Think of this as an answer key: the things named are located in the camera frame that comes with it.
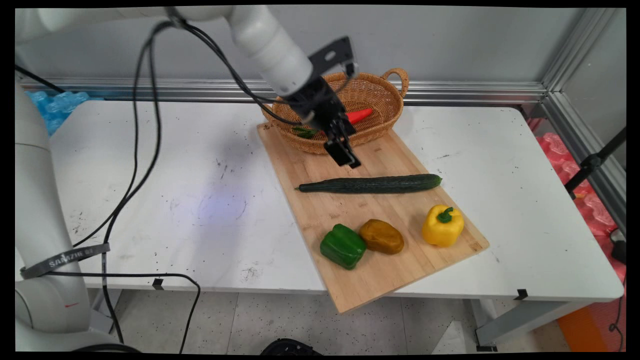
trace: green bell pepper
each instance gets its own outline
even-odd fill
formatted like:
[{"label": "green bell pepper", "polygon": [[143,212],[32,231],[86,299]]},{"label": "green bell pepper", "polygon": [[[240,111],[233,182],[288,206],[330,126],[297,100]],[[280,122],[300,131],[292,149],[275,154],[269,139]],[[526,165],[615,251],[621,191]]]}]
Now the green bell pepper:
[{"label": "green bell pepper", "polygon": [[320,253],[347,270],[356,267],[367,244],[350,228],[336,224],[320,243]]}]

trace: yellow bell pepper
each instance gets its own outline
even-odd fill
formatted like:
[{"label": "yellow bell pepper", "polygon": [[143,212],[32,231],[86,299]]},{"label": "yellow bell pepper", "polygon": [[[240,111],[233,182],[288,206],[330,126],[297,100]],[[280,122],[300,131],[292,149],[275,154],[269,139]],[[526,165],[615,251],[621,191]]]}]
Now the yellow bell pepper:
[{"label": "yellow bell pepper", "polygon": [[446,205],[436,205],[429,210],[422,225],[424,241],[432,245],[450,247],[456,243],[465,227],[460,211]]}]

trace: wooden cutting board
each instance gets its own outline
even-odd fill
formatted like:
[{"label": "wooden cutting board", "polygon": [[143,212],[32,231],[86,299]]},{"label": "wooden cutting board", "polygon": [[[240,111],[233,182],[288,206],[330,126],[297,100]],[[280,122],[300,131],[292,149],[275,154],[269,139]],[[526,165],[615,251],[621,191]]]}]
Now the wooden cutting board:
[{"label": "wooden cutting board", "polygon": [[[336,308],[340,313],[373,301],[489,247],[489,242],[464,216],[465,229],[455,245],[427,244],[422,223],[436,204],[457,208],[442,187],[407,194],[301,193],[300,184],[334,177],[378,177],[428,174],[404,142],[390,131],[355,148],[358,168],[338,167],[329,155],[301,152],[286,144],[277,129],[258,125],[269,158],[293,210],[298,226]],[[404,249],[394,255],[367,250],[354,270],[346,270],[320,253],[320,242],[335,224],[358,231],[377,218],[404,236]]]}]

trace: gray wall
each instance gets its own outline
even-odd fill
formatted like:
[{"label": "gray wall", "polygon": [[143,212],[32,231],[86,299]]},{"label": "gray wall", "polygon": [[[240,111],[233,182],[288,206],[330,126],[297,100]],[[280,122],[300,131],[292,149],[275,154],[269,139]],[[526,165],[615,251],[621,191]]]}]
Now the gray wall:
[{"label": "gray wall", "polygon": [[[349,35],[360,70],[406,69],[432,81],[539,81],[581,9],[464,6],[274,5],[271,11],[310,54]],[[45,77],[132,78],[143,40],[157,19],[94,24],[17,48],[22,63]],[[224,20],[199,24],[247,79],[258,74],[235,49]],[[185,31],[157,41],[165,79],[229,79],[210,50]]]},{"label": "gray wall", "polygon": [[[618,9],[563,91],[603,143],[627,124],[627,11]],[[627,145],[614,154],[627,165]]]}]

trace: red chili pepper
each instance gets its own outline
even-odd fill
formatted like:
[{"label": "red chili pepper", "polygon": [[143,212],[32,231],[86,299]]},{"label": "red chili pepper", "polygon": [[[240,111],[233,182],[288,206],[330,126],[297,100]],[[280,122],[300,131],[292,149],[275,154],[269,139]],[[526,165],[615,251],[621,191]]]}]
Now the red chili pepper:
[{"label": "red chili pepper", "polygon": [[347,113],[347,117],[349,118],[349,122],[353,125],[358,121],[368,117],[373,112],[373,109],[364,109],[360,111],[354,111],[351,113]]}]

